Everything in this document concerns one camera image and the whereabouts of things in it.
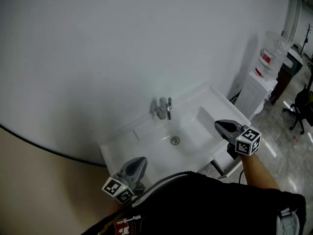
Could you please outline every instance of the red label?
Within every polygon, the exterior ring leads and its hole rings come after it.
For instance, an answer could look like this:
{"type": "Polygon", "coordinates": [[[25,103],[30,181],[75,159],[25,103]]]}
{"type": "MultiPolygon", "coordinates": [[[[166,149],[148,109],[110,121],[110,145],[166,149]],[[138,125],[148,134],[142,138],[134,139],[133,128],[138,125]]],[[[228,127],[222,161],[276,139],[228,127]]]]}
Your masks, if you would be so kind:
{"type": "Polygon", "coordinates": [[[255,68],[255,71],[258,73],[259,76],[262,76],[262,74],[258,71],[257,68],[255,68]]]}
{"type": "Polygon", "coordinates": [[[142,218],[140,215],[123,218],[114,223],[115,235],[134,235],[141,231],[142,218]]]}
{"type": "Polygon", "coordinates": [[[267,62],[267,63],[269,64],[269,62],[270,62],[270,57],[267,56],[267,55],[263,52],[263,50],[260,51],[260,56],[264,59],[265,62],[267,62]]]}

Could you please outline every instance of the beige wall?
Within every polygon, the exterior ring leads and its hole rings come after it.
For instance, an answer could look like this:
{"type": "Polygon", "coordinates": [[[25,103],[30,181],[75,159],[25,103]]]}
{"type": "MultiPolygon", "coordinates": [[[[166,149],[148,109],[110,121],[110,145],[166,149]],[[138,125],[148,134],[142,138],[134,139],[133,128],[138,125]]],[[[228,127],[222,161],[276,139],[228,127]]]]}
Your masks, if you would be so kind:
{"type": "Polygon", "coordinates": [[[80,234],[105,217],[108,172],[40,150],[0,129],[0,234],[80,234]]]}

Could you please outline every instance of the chrome faucet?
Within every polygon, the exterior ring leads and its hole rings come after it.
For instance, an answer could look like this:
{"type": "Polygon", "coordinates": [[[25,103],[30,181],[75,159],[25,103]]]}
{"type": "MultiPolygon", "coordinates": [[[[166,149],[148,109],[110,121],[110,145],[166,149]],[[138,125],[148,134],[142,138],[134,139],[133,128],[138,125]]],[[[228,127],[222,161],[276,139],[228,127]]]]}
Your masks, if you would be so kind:
{"type": "Polygon", "coordinates": [[[166,105],[167,107],[167,116],[168,119],[171,120],[172,119],[172,113],[171,113],[171,109],[172,109],[172,98],[169,97],[168,98],[168,104],[166,105]]]}
{"type": "Polygon", "coordinates": [[[168,119],[172,119],[172,114],[171,114],[171,109],[172,109],[172,98],[168,98],[168,103],[166,103],[166,99],[164,97],[160,98],[160,105],[158,108],[158,117],[163,120],[166,119],[166,113],[168,116],[168,119]]]}

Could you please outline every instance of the chair leg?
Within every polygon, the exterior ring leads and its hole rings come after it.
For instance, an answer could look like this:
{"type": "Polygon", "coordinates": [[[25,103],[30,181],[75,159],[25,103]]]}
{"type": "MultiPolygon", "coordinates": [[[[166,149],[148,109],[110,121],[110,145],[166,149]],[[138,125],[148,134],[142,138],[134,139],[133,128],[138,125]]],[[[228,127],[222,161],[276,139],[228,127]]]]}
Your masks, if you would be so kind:
{"type": "Polygon", "coordinates": [[[292,110],[288,109],[288,108],[284,108],[283,109],[284,112],[289,112],[290,114],[294,115],[297,117],[297,113],[296,112],[293,112],[292,110]]]}
{"type": "Polygon", "coordinates": [[[304,134],[304,128],[303,128],[302,120],[300,119],[299,122],[300,122],[301,129],[302,129],[302,131],[300,132],[300,134],[303,135],[303,134],[304,134]]]}
{"type": "Polygon", "coordinates": [[[290,127],[290,128],[289,128],[291,131],[294,129],[294,127],[295,127],[295,125],[298,123],[298,121],[299,121],[299,119],[296,118],[296,120],[295,120],[295,122],[294,122],[294,124],[293,124],[293,127],[290,127]]]}
{"type": "Polygon", "coordinates": [[[295,112],[296,112],[297,114],[300,114],[300,113],[298,112],[297,107],[295,107],[294,110],[295,110],[295,112]]]}

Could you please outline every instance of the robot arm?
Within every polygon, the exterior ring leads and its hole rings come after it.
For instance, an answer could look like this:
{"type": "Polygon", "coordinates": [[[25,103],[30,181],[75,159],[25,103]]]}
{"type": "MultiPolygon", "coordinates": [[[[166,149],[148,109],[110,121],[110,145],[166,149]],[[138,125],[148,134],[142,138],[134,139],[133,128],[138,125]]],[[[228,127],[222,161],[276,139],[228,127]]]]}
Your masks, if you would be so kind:
{"type": "Polygon", "coordinates": [[[252,126],[242,126],[236,121],[224,119],[216,121],[214,127],[234,147],[235,152],[251,156],[260,146],[262,134],[252,126]]]}
{"type": "Polygon", "coordinates": [[[127,203],[133,196],[144,192],[145,187],[140,180],[145,174],[147,163],[145,157],[126,162],[119,172],[108,178],[102,190],[119,204],[127,203]]]}

